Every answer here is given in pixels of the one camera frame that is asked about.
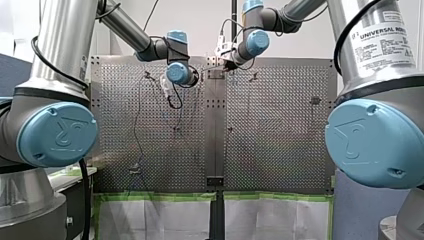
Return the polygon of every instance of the light blue joint cap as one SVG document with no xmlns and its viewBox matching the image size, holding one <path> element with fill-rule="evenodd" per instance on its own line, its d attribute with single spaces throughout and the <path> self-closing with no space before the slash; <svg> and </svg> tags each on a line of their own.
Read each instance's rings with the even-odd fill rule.
<svg viewBox="0 0 424 240">
<path fill-rule="evenodd" d="M 243 4 L 243 13 L 247 13 L 254 8 L 263 6 L 264 2 L 262 0 L 246 0 L 246 2 Z"/>
<path fill-rule="evenodd" d="M 180 43 L 184 43 L 187 44 L 187 33 L 185 33 L 184 31 L 181 30 L 172 30 L 169 31 L 167 34 L 167 38 L 168 39 L 172 39 L 174 41 L 180 42 Z"/>
<path fill-rule="evenodd" d="M 255 30 L 249 34 L 246 43 L 247 51 L 252 56 L 262 54 L 269 47 L 268 34 L 263 30 Z"/>
<path fill-rule="evenodd" d="M 374 100 L 350 100 L 328 122 L 330 156 L 354 181 L 393 189 L 424 183 L 424 134 L 399 110 Z"/>
<path fill-rule="evenodd" d="M 77 103 L 51 104 L 22 126 L 17 149 L 22 160 L 35 167 L 65 167 L 81 160 L 97 136 L 93 114 Z"/>
<path fill-rule="evenodd" d="M 175 84 L 184 85 L 189 81 L 188 68 L 179 62 L 171 63 L 166 70 L 169 81 Z"/>
</svg>

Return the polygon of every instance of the green tape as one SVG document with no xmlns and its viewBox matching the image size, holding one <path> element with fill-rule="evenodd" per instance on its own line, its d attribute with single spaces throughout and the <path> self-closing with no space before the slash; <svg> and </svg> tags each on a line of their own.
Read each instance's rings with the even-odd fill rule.
<svg viewBox="0 0 424 240">
<path fill-rule="evenodd" d="M 225 200 L 259 200 L 259 199 L 276 199 L 291 200 L 305 202 L 330 202 L 331 195 L 304 195 L 289 193 L 272 193 L 272 192 L 225 192 Z"/>
<path fill-rule="evenodd" d="M 154 193 L 126 192 L 96 194 L 100 202 L 112 201 L 157 201 L 157 202 L 206 202 L 215 201 L 215 193 Z"/>
<path fill-rule="evenodd" d="M 330 198 L 328 206 L 328 240 L 333 240 L 333 221 L 334 221 L 334 196 Z"/>
<path fill-rule="evenodd" d="M 102 204 L 101 199 L 98 197 L 94 197 L 94 230 L 96 232 L 96 240 L 99 240 L 100 236 L 100 205 Z"/>
<path fill-rule="evenodd" d="M 333 175 L 331 176 L 331 188 L 335 188 L 336 187 L 336 176 Z"/>
</svg>

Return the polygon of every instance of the white paper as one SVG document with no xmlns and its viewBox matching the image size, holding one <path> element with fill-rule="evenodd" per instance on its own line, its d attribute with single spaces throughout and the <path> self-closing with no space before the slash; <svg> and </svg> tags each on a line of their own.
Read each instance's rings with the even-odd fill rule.
<svg viewBox="0 0 424 240">
<path fill-rule="evenodd" d="M 40 30 L 39 0 L 12 0 L 15 39 L 32 39 Z"/>
<path fill-rule="evenodd" d="M 15 39 L 16 48 L 14 57 L 23 61 L 34 61 L 34 51 L 31 47 L 31 39 Z"/>
<path fill-rule="evenodd" d="M 13 56 L 12 0 L 0 0 L 0 54 Z"/>
<path fill-rule="evenodd" d="M 226 240 L 327 240 L 328 202 L 226 200 Z"/>
<path fill-rule="evenodd" d="M 0 54 L 13 57 L 13 49 L 13 35 L 5 32 L 0 32 Z"/>
<path fill-rule="evenodd" d="M 203 240 L 209 236 L 210 202 L 105 202 L 102 240 Z"/>
</svg>

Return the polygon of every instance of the metal post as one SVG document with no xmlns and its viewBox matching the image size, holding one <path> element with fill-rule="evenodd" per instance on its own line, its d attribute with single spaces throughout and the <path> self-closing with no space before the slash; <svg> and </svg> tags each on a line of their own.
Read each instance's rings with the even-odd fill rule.
<svg viewBox="0 0 424 240">
<path fill-rule="evenodd" d="M 231 3 L 231 19 L 237 22 L 237 0 L 232 0 Z M 235 22 L 231 24 L 231 40 L 234 40 L 237 36 L 237 24 Z"/>
</svg>

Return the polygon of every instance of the pegboard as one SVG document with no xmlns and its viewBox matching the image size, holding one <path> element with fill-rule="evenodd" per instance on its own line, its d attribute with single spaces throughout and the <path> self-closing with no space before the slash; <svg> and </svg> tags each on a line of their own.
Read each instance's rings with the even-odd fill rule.
<svg viewBox="0 0 424 240">
<path fill-rule="evenodd" d="M 198 69 L 217 64 L 201 57 L 190 63 Z M 224 177 L 223 190 L 325 193 L 334 174 L 324 142 L 336 97 L 330 65 L 259 58 L 249 71 L 224 74 L 223 85 L 207 82 L 212 73 L 204 71 L 195 88 L 178 88 L 179 111 L 170 109 L 159 82 L 146 78 L 147 71 L 159 79 L 165 62 L 93 58 L 91 107 L 100 125 L 95 191 L 203 192 L 215 173 Z M 211 85 L 219 111 L 211 109 Z"/>
<path fill-rule="evenodd" d="M 204 191 L 203 82 L 178 88 L 184 107 L 174 110 L 159 82 L 165 62 L 140 63 L 133 57 L 92 60 L 92 108 L 100 125 L 95 190 Z M 176 96 L 172 99 L 178 106 Z"/>
<path fill-rule="evenodd" d="M 328 193 L 336 82 L 332 62 L 316 59 L 258 59 L 229 75 L 225 189 Z"/>
</svg>

